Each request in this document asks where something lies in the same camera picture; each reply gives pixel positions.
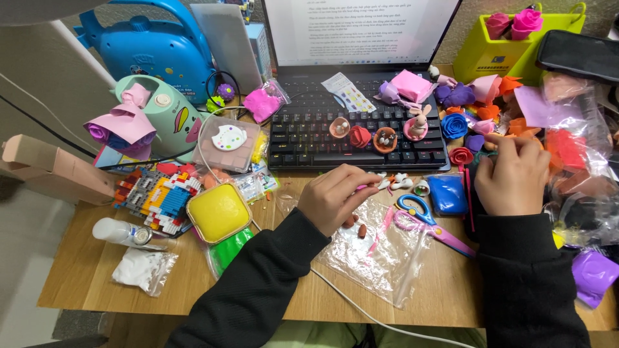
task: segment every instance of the blue toy case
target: blue toy case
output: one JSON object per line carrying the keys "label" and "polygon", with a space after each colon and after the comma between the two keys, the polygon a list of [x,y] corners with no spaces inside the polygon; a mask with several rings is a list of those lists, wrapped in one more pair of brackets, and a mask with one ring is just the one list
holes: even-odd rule
{"label": "blue toy case", "polygon": [[[176,88],[190,103],[205,104],[206,79],[215,69],[206,39],[189,10],[177,0],[113,0],[110,4],[152,5],[179,20],[137,15],[103,28],[94,10],[79,15],[82,26],[73,27],[77,39],[99,52],[112,77],[118,81],[132,74],[150,75]],[[215,79],[208,88],[213,95]]]}

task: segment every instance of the laptop screen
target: laptop screen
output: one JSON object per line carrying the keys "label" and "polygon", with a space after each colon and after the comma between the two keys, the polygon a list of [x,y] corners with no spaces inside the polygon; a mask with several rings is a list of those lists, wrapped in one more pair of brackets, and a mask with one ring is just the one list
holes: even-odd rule
{"label": "laptop screen", "polygon": [[429,63],[461,0],[263,0],[279,66]]}

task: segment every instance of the black sleeve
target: black sleeve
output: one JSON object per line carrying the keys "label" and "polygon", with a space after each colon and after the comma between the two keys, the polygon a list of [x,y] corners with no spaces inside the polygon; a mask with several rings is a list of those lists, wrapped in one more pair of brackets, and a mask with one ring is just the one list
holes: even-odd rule
{"label": "black sleeve", "polygon": [[284,317],[299,277],[330,241],[295,208],[275,230],[245,244],[165,347],[261,347]]}
{"label": "black sleeve", "polygon": [[585,348],[572,257],[557,250],[548,215],[478,215],[488,347]]}

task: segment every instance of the scissors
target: scissors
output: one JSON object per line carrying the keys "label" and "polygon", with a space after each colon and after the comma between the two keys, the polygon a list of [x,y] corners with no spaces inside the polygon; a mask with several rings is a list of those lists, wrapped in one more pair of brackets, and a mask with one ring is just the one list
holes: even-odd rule
{"label": "scissors", "polygon": [[[419,205],[421,205],[421,207],[423,208],[423,212],[420,212],[418,209],[404,204],[405,199],[411,199],[419,203]],[[402,228],[403,230],[407,230],[405,225],[398,222],[398,217],[400,217],[401,215],[413,221],[421,220],[422,222],[425,222],[429,226],[433,227],[433,229],[428,232],[432,237],[445,243],[447,246],[458,251],[466,257],[475,257],[475,250],[469,248],[468,245],[464,244],[462,241],[454,237],[446,229],[440,227],[436,223],[434,217],[432,217],[432,213],[430,212],[428,204],[420,197],[415,196],[414,194],[404,194],[400,196],[400,198],[397,200],[397,206],[401,209],[397,211],[394,216],[394,222],[398,227]]]}

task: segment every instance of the pants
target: pants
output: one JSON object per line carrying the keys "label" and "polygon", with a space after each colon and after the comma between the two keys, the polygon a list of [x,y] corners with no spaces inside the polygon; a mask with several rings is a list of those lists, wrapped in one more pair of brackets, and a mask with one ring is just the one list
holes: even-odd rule
{"label": "pants", "polygon": [[[411,333],[450,339],[473,347],[486,348],[485,339],[476,329],[439,328],[433,326],[393,327]],[[352,348],[366,337],[366,324],[325,323],[318,321],[283,321],[263,348]],[[372,324],[377,348],[454,348],[453,344],[408,336]]]}

